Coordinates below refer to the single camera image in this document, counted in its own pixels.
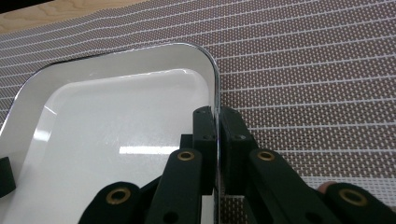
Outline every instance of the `white stripe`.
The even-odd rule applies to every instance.
[[[392,126],[396,122],[388,123],[354,123],[354,124],[330,124],[330,125],[303,125],[303,126],[283,126],[283,127],[258,127],[248,128],[250,131],[259,130],[282,130],[282,129],[316,129],[316,128],[348,128],[348,127],[376,127],[376,126]]]
[[[396,179],[394,177],[380,178],[380,177],[302,176],[302,179],[306,182],[306,184],[309,187],[313,189],[317,189],[321,184],[327,181],[350,183],[368,190],[384,204],[388,206],[396,206],[396,197],[395,197],[396,188],[394,188],[396,186]]]
[[[14,99],[15,96],[8,96],[8,97],[0,97],[0,100],[9,100],[9,99]]]
[[[275,20],[275,21],[258,22],[258,23],[250,24],[249,26],[251,26],[251,25],[258,25],[258,24],[269,24],[269,23],[274,23],[274,22],[279,22],[279,21],[290,21],[290,20],[295,20],[295,19],[300,19],[300,18],[308,18],[308,17],[318,16],[318,15],[326,15],[326,14],[331,14],[331,13],[334,13],[334,12],[346,11],[346,10],[350,10],[350,9],[357,9],[357,8],[362,8],[362,7],[371,7],[371,6],[386,4],[386,3],[388,3],[388,2],[391,2],[391,1],[380,2],[380,3],[374,3],[374,4],[368,4],[368,5],[361,5],[361,6],[358,6],[358,7],[341,8],[341,9],[336,9],[336,10],[332,10],[332,11],[326,11],[326,12],[308,14],[308,15],[303,15],[303,16],[298,16],[298,17],[291,17],[291,18],[286,18],[286,19],[281,19],[281,20]],[[267,8],[265,8],[265,9],[260,9],[260,10],[256,10],[256,11],[264,11],[264,10],[267,10]],[[238,15],[241,15],[241,14],[249,14],[249,13],[253,13],[253,12],[256,12],[256,11],[249,11],[249,12],[244,12],[244,13],[237,13],[237,14],[227,15],[227,16],[223,16],[223,17],[215,17],[215,18],[205,19],[205,20],[200,20],[200,21],[191,21],[191,22],[181,23],[181,24],[177,24],[177,25],[165,26],[165,27],[161,27],[161,28],[155,28],[155,29],[150,29],[150,30],[143,30],[143,31],[138,31],[138,32],[132,32],[132,33],[128,33],[128,34],[126,34],[126,35],[117,35],[117,36],[111,36],[111,37],[93,38],[93,39],[89,39],[89,40],[86,40],[86,41],[78,42],[78,43],[75,43],[75,44],[72,44],[72,45],[61,46],[61,47],[52,48],[52,49],[43,49],[43,50],[39,50],[39,51],[34,51],[34,52],[32,52],[32,53],[51,51],[51,50],[54,50],[54,49],[63,49],[63,48],[72,47],[72,46],[76,46],[76,45],[80,45],[80,44],[83,44],[83,43],[88,43],[88,42],[92,42],[92,41],[96,41],[96,40],[114,39],[114,38],[125,37],[125,36],[129,36],[129,35],[133,35],[133,34],[142,34],[142,33],[151,32],[151,31],[158,31],[158,30],[164,30],[164,29],[169,29],[169,28],[175,28],[175,27],[178,27],[178,26],[191,25],[191,24],[195,24],[195,23],[199,23],[199,22],[204,22],[204,21],[213,21],[213,20],[218,20],[218,19],[224,19],[224,18],[227,18],[227,17],[238,16]],[[117,26],[117,27],[126,26],[126,25],[129,25],[129,24],[123,24],[123,25],[119,25],[119,26]],[[92,30],[100,30],[100,29],[107,29],[107,28],[113,28],[113,27],[116,27],[116,26],[112,26],[112,27],[106,27],[106,26],[104,26],[104,27],[95,28],[95,29],[92,29]],[[18,57],[18,56],[20,56],[20,55],[25,55],[25,54],[12,55],[12,56],[8,56],[8,57],[2,57],[2,58],[0,58],[0,59],[13,58],[13,57]]]
[[[162,17],[156,17],[156,18],[146,19],[146,20],[142,20],[142,21],[134,21],[134,22],[124,23],[124,24],[121,24],[121,25],[115,25],[115,26],[100,26],[100,27],[92,28],[92,29],[90,29],[90,30],[86,30],[86,31],[84,31],[84,32],[76,33],[76,34],[73,34],[73,35],[66,35],[66,36],[62,36],[62,37],[58,37],[58,38],[53,38],[53,39],[46,39],[46,40],[43,40],[43,41],[39,41],[39,42],[35,42],[35,43],[30,43],[30,44],[25,44],[25,45],[13,46],[13,47],[6,48],[6,49],[18,49],[18,48],[22,48],[22,47],[25,47],[25,46],[32,46],[32,45],[36,45],[36,44],[42,44],[42,43],[52,42],[52,41],[55,41],[55,40],[66,39],[66,38],[70,38],[70,37],[77,36],[77,35],[83,35],[83,34],[87,34],[87,33],[92,32],[92,31],[105,30],[105,29],[107,29],[107,28],[111,28],[111,29],[113,29],[113,28],[121,28],[121,27],[128,26],[128,25],[135,25],[135,24],[138,24],[139,22],[156,21],[156,20],[161,20],[161,19],[165,19],[165,18],[175,17],[175,16],[179,16],[179,15],[183,15],[183,14],[192,13],[192,12],[203,11],[203,10],[207,10],[207,9],[211,9],[211,8],[227,7],[227,6],[230,6],[230,5],[235,5],[235,4],[239,4],[239,3],[245,3],[246,1],[251,1],[251,0],[244,0],[244,1],[241,1],[241,2],[234,2],[234,3],[227,3],[227,4],[224,4],[224,5],[217,5],[217,6],[213,6],[213,7],[204,7],[204,8],[199,8],[199,9],[195,9],[195,10],[192,10],[192,11],[180,12],[180,13],[176,13],[176,14],[172,14],[172,15],[167,15],[167,16],[162,16]]]
[[[10,85],[10,86],[1,86],[0,89],[8,89],[8,88],[14,88],[14,87],[21,87],[23,84],[17,84],[17,85]]]
[[[382,77],[359,77],[352,79],[342,79],[342,80],[329,80],[329,81],[319,81],[319,82],[304,82],[304,83],[293,83],[293,84],[284,84],[284,85],[275,85],[275,86],[265,86],[265,87],[250,87],[250,88],[242,88],[235,90],[225,90],[220,92],[235,92],[235,91],[256,91],[256,90],[267,90],[273,88],[285,88],[285,87],[296,87],[296,86],[310,86],[310,85],[320,85],[320,84],[331,84],[331,83],[345,83],[345,82],[354,82],[354,81],[366,81],[366,80],[377,80],[382,78],[393,78],[396,75],[388,75]]]
[[[122,18],[122,17],[129,17],[129,16],[132,16],[132,15],[140,13],[140,12],[146,12],[146,11],[152,11],[152,10],[166,8],[166,7],[178,6],[178,5],[186,4],[186,3],[189,3],[189,2],[193,2],[193,1],[195,1],[195,0],[186,0],[186,1],[183,1],[183,2],[180,2],[180,3],[175,3],[175,4],[168,5],[168,6],[153,7],[153,8],[148,8],[148,9],[143,9],[143,10],[140,10],[140,11],[128,13],[128,14],[118,15],[118,16],[108,16],[108,17],[96,18],[96,19],[93,19],[91,21],[85,21],[85,22],[78,23],[78,24],[75,24],[75,25],[72,25],[72,26],[66,26],[66,27],[59,28],[59,29],[49,30],[49,31],[44,32],[44,33],[33,34],[33,35],[24,35],[24,36],[12,38],[12,39],[2,40],[2,41],[0,41],[0,43],[5,43],[5,42],[8,42],[8,41],[14,41],[14,40],[18,40],[18,39],[24,39],[24,38],[31,37],[31,36],[50,34],[50,33],[54,33],[54,32],[57,32],[57,31],[62,31],[62,30],[70,29],[70,28],[79,27],[79,26],[82,26],[82,25],[85,25],[85,24],[89,24],[89,23],[94,22],[94,21],[101,21],[101,20],[106,20],[106,19],[117,19],[117,18]]]
[[[235,109],[236,110],[249,110],[249,109],[264,109],[264,108],[278,108],[278,107],[292,107],[292,106],[360,104],[360,103],[375,103],[375,102],[386,102],[386,101],[396,101],[396,98],[337,101],[337,102],[302,103],[302,104],[295,104],[295,105],[258,105],[258,106],[237,107]]]
[[[0,76],[0,78],[4,78],[4,77],[19,77],[19,76],[32,75],[32,74],[33,74],[33,72],[17,73],[17,74],[12,74],[12,75],[3,75],[3,76]]]
[[[265,55],[265,54],[272,54],[272,53],[279,53],[279,52],[288,52],[288,51],[294,51],[294,50],[300,50],[300,49],[316,49],[316,48],[329,47],[329,46],[337,46],[337,45],[353,44],[353,43],[360,43],[360,42],[373,41],[373,40],[379,40],[379,39],[387,39],[387,38],[393,38],[395,36],[396,35],[387,35],[387,36],[373,37],[373,38],[367,38],[367,39],[350,40],[350,41],[330,43],[330,44],[322,44],[322,45],[300,47],[300,48],[295,48],[295,49],[277,49],[277,50],[271,50],[271,51],[265,51],[265,52],[257,52],[257,53],[249,53],[249,54],[240,54],[240,55],[218,57],[218,58],[215,58],[215,59],[216,60],[224,60],[224,59],[241,58],[241,57],[257,56],[257,55]]]
[[[380,56],[367,57],[367,58],[356,58],[356,59],[345,59],[345,60],[339,60],[339,61],[329,61],[329,62],[325,62],[325,63],[301,63],[301,64],[294,64],[294,65],[287,65],[287,66],[280,66],[280,67],[260,68],[260,69],[246,70],[246,71],[221,73],[221,75],[251,73],[251,72],[260,72],[260,71],[272,71],[272,70],[279,70],[279,69],[285,69],[285,68],[306,67],[306,66],[312,66],[312,65],[323,65],[323,64],[332,64],[332,63],[349,63],[349,62],[365,61],[365,60],[372,60],[372,59],[392,58],[392,57],[395,57],[395,56],[396,56],[396,54],[389,54],[389,55],[380,55]]]
[[[279,153],[366,153],[366,152],[396,152],[396,148],[394,149],[386,149],[386,148],[379,148],[379,149],[295,149],[295,150],[276,150]]]

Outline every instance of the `white tray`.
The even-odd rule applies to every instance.
[[[2,223],[78,223],[114,182],[143,187],[162,174],[192,111],[219,108],[213,59],[191,44],[130,50],[48,66],[18,93],[0,135],[17,189]],[[203,223],[213,222],[204,198]]]

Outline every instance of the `black object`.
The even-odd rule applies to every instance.
[[[194,149],[171,153],[145,223],[200,223],[202,160]]]
[[[0,198],[8,195],[16,188],[9,157],[0,159]]]
[[[245,196],[249,223],[396,223],[396,215],[364,189],[334,184],[323,195],[309,188],[278,153],[258,147],[236,110],[223,107],[220,122],[225,192]],[[193,112],[193,134],[181,135],[162,176],[142,189],[124,182],[107,186],[79,223],[200,223],[201,196],[214,188],[216,145],[210,107],[201,107]],[[131,192],[124,201],[122,188]],[[122,203],[111,204],[112,195]]]
[[[396,216],[366,190],[348,183],[330,185],[325,203],[345,223],[396,223]]]
[[[88,205],[79,224],[141,222],[143,217],[139,207],[140,197],[140,189],[134,184],[111,184],[99,191]]]

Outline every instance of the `wooden table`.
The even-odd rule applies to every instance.
[[[146,0],[54,0],[0,14],[0,34],[89,15],[105,8],[126,7]]]

